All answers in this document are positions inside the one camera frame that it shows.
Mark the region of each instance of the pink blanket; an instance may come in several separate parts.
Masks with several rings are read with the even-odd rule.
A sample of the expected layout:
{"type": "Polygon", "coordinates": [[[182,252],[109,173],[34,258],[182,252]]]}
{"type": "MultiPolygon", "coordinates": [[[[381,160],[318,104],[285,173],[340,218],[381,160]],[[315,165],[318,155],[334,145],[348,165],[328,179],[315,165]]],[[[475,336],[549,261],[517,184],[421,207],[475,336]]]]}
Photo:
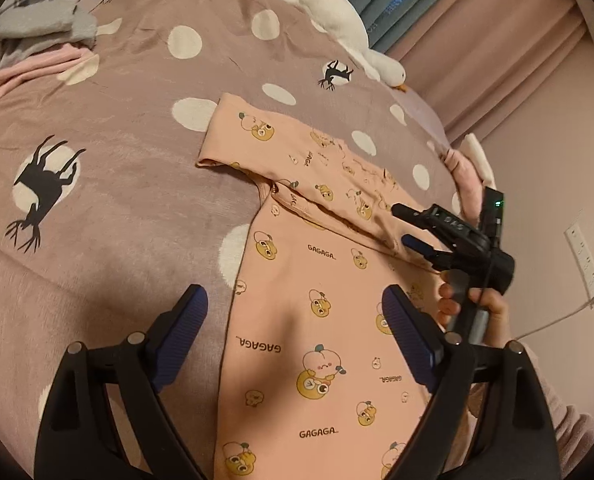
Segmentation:
{"type": "Polygon", "coordinates": [[[34,54],[9,68],[3,68],[0,70],[0,99],[24,81],[64,72],[90,56],[92,53],[85,46],[64,43],[59,48],[34,54]]]}

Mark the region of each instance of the pink wall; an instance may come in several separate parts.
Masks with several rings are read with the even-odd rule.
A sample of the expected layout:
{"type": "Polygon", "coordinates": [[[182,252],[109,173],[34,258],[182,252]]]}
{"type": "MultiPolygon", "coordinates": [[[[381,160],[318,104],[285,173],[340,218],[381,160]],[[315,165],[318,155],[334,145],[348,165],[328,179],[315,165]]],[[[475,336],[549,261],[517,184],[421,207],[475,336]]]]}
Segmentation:
{"type": "MultiPolygon", "coordinates": [[[[506,193],[503,248],[515,335],[587,300],[564,230],[577,218],[594,257],[594,45],[583,40],[484,141],[506,193]]],[[[594,416],[594,310],[525,339],[565,402],[594,416]]]]}

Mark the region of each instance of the cartoon peach print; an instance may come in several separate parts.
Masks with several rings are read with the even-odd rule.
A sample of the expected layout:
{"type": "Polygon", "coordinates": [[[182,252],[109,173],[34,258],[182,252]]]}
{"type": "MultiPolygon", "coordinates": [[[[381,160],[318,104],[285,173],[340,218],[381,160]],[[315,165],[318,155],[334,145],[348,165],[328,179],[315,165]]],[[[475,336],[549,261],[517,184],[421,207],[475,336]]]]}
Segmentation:
{"type": "Polygon", "coordinates": [[[349,189],[346,196],[355,201],[357,214],[364,220],[370,220],[373,216],[373,206],[369,205],[362,196],[362,192],[357,189],[349,189]]]}
{"type": "Polygon", "coordinates": [[[297,377],[297,391],[306,399],[323,398],[336,375],[346,373],[339,355],[324,345],[317,345],[314,351],[304,355],[302,364],[304,370],[297,377]]]}
{"type": "Polygon", "coordinates": [[[263,231],[255,231],[253,234],[255,248],[266,260],[274,260],[277,256],[277,248],[273,243],[273,237],[263,231]]]}
{"type": "Polygon", "coordinates": [[[386,318],[381,311],[381,303],[377,304],[377,317],[375,319],[375,324],[377,325],[377,329],[382,334],[392,335],[391,327],[388,326],[388,321],[386,321],[386,318]]]}
{"type": "Polygon", "coordinates": [[[350,249],[350,253],[353,255],[353,263],[358,269],[365,269],[368,267],[368,260],[359,249],[350,249]]]}
{"type": "Polygon", "coordinates": [[[357,421],[362,426],[369,426],[375,421],[375,414],[377,408],[375,408],[369,400],[365,400],[357,404],[357,421]]]}
{"type": "Polygon", "coordinates": [[[235,282],[235,294],[240,295],[246,292],[246,282],[244,280],[237,280],[235,282]]]}
{"type": "Polygon", "coordinates": [[[384,211],[391,211],[392,206],[386,202],[386,199],[383,197],[383,195],[375,189],[375,195],[377,196],[377,198],[379,198],[379,200],[377,201],[377,207],[379,209],[383,209],[384,211]]]}
{"type": "Polygon", "coordinates": [[[317,142],[317,144],[322,148],[335,144],[335,141],[332,137],[322,132],[316,132],[313,128],[311,128],[311,139],[317,142]]]}
{"type": "Polygon", "coordinates": [[[237,476],[247,476],[253,472],[257,457],[251,452],[247,442],[229,442],[221,447],[225,456],[226,469],[237,476]]]}
{"type": "Polygon", "coordinates": [[[311,310],[315,316],[326,317],[330,314],[330,301],[323,292],[313,288],[309,291],[308,298],[311,300],[311,310]]]}
{"type": "Polygon", "coordinates": [[[318,184],[315,185],[315,189],[317,189],[321,193],[321,197],[326,200],[327,202],[332,202],[333,200],[333,190],[330,187],[326,186],[326,184],[318,184]]]}
{"type": "Polygon", "coordinates": [[[348,164],[347,162],[342,162],[341,163],[341,167],[344,171],[346,171],[346,173],[349,173],[351,175],[355,174],[355,170],[352,168],[352,166],[350,164],[348,164]]]}
{"type": "Polygon", "coordinates": [[[259,390],[248,390],[245,397],[246,405],[253,408],[264,402],[264,394],[259,390]]]}
{"type": "Polygon", "coordinates": [[[275,129],[270,124],[264,123],[264,121],[252,115],[241,112],[239,118],[241,119],[241,127],[250,132],[256,139],[270,140],[275,134],[275,129]]]}
{"type": "Polygon", "coordinates": [[[391,472],[392,466],[395,465],[405,447],[405,442],[393,442],[389,450],[383,454],[381,457],[381,480],[384,480],[388,473],[391,472]]]}
{"type": "Polygon", "coordinates": [[[424,289],[419,283],[413,283],[408,292],[408,298],[416,309],[421,310],[424,307],[424,289]]]}

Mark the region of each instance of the black deer silhouette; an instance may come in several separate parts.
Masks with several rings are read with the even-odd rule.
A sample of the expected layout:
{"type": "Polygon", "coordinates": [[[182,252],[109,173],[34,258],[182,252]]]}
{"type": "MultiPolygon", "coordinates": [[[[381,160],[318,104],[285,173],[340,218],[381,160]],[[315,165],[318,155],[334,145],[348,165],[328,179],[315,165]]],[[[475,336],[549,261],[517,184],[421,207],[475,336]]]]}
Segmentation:
{"type": "Polygon", "coordinates": [[[339,65],[339,60],[331,61],[326,65],[326,73],[324,74],[324,79],[319,80],[319,86],[322,88],[326,88],[326,90],[334,91],[335,85],[333,85],[333,78],[334,76],[340,77],[345,79],[346,81],[350,82],[350,74],[354,72],[354,70],[348,70],[348,67],[344,68],[343,70],[339,70],[337,67],[339,65]]]}
{"type": "Polygon", "coordinates": [[[37,195],[37,204],[34,202],[31,204],[26,218],[23,220],[15,220],[6,227],[6,235],[13,240],[13,244],[17,247],[17,237],[20,228],[23,231],[27,227],[33,226],[33,234],[30,239],[19,247],[19,249],[24,249],[25,253],[31,246],[33,246],[33,252],[37,251],[37,248],[41,243],[39,224],[62,196],[62,189],[64,186],[70,186],[72,184],[72,179],[77,172],[77,163],[75,162],[75,159],[86,151],[85,148],[77,150],[59,171],[46,170],[44,168],[46,166],[46,158],[48,155],[68,142],[67,140],[61,140],[43,152],[40,156],[39,152],[42,147],[53,137],[54,136],[46,137],[44,142],[37,146],[37,149],[33,154],[33,159],[26,165],[26,168],[22,170],[20,176],[17,177],[17,180],[13,184],[24,184],[24,186],[37,195]],[[62,175],[69,167],[71,167],[71,165],[71,174],[63,178],[62,175]]]}

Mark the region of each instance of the finger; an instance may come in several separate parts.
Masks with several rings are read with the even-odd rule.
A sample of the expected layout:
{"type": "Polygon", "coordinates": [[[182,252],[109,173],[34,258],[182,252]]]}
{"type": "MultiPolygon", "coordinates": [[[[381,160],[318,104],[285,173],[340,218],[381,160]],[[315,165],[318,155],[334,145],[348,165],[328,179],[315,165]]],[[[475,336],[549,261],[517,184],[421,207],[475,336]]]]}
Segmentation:
{"type": "Polygon", "coordinates": [[[448,316],[457,316],[461,310],[459,303],[453,300],[446,300],[445,298],[437,302],[437,307],[442,314],[447,314],[448,316]]]}
{"type": "Polygon", "coordinates": [[[450,322],[450,316],[448,316],[448,314],[444,314],[443,312],[438,312],[436,319],[437,323],[439,323],[444,328],[446,328],[450,322]]]}
{"type": "Polygon", "coordinates": [[[485,306],[493,314],[507,314],[508,304],[504,297],[494,288],[487,288],[484,290],[484,294],[481,294],[480,288],[471,288],[468,291],[468,296],[472,301],[477,301],[481,295],[479,304],[485,306]]]}
{"type": "Polygon", "coordinates": [[[452,298],[454,294],[454,289],[452,288],[452,285],[449,285],[448,283],[442,283],[442,285],[439,287],[439,295],[442,298],[446,298],[447,300],[449,300],[450,298],[452,298]]]}

